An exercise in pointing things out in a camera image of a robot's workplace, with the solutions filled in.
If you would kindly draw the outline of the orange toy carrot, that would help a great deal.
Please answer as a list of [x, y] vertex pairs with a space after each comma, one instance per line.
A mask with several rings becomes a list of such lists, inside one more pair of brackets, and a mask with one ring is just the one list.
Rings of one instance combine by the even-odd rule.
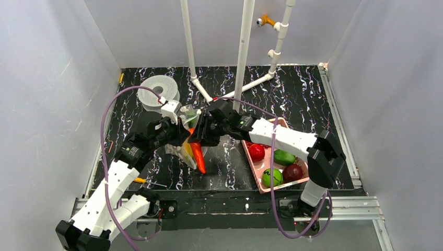
[[203, 150], [201, 147], [200, 142], [196, 141], [196, 142], [192, 142], [190, 139], [188, 139], [188, 143], [191, 147], [193, 156], [195, 158], [197, 167], [199, 169], [199, 171], [202, 174], [206, 173], [206, 167], [205, 167], [205, 161], [204, 161], [204, 155], [203, 155]]

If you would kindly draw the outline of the yellow toy banana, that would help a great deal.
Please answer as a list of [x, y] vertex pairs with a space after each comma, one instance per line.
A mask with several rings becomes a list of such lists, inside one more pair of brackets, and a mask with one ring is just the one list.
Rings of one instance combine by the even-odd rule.
[[196, 162], [193, 156], [193, 152], [191, 149], [191, 146], [188, 142], [184, 142], [182, 144], [182, 150], [183, 150], [183, 161], [192, 169], [196, 169]]

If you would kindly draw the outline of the clear dotted zip bag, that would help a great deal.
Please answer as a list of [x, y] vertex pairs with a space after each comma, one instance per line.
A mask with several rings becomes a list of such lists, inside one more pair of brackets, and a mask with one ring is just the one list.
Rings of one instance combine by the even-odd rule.
[[169, 143], [165, 146], [166, 153], [177, 156], [180, 161], [187, 164], [192, 169], [198, 169], [202, 174], [206, 173], [204, 155], [206, 150], [200, 143], [189, 143], [188, 140], [196, 128], [198, 119], [202, 114], [200, 109], [195, 109], [192, 105], [182, 106], [178, 111], [180, 128], [178, 143]]

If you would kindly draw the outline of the pink plastic basket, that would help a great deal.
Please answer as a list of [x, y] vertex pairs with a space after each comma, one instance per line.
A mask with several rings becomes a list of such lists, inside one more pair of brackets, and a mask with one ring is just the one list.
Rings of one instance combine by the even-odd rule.
[[[277, 121], [276, 130], [274, 130], [274, 121]], [[286, 187], [305, 183], [309, 180], [307, 164], [307, 148], [313, 146], [316, 137], [313, 133], [299, 132], [290, 129], [283, 118], [277, 119], [259, 119], [253, 125], [251, 141], [242, 140], [242, 146], [245, 150], [246, 159], [250, 165], [255, 183], [259, 193], [268, 193], [270, 189], [270, 174], [274, 171], [274, 189], [281, 190]], [[265, 148], [265, 157], [260, 162], [253, 162], [248, 153], [248, 147], [251, 144], [261, 144]], [[303, 168], [304, 176], [302, 179], [284, 183], [282, 171], [286, 166], [274, 163], [274, 151], [283, 150], [294, 154], [298, 164]]]

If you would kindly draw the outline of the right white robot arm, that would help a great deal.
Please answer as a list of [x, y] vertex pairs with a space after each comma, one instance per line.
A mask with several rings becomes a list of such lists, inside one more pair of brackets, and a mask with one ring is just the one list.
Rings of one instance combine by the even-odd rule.
[[334, 186], [346, 162], [339, 140], [330, 131], [315, 134], [292, 130], [254, 114], [239, 113], [231, 101], [218, 99], [199, 118], [189, 141], [201, 146], [216, 146], [224, 135], [274, 146], [307, 163], [309, 180], [300, 199], [311, 207], [317, 206], [326, 190]]

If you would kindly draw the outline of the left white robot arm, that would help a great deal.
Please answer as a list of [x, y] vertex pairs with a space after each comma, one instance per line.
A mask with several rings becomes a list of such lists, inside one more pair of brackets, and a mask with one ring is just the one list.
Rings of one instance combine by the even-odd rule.
[[96, 191], [69, 220], [61, 220], [55, 231], [65, 250], [109, 250], [112, 241], [132, 222], [152, 210], [158, 195], [139, 189], [122, 206], [118, 202], [139, 176], [154, 151], [165, 145], [181, 146], [190, 136], [182, 117], [163, 117], [145, 112], [134, 132], [129, 133], [116, 151]]

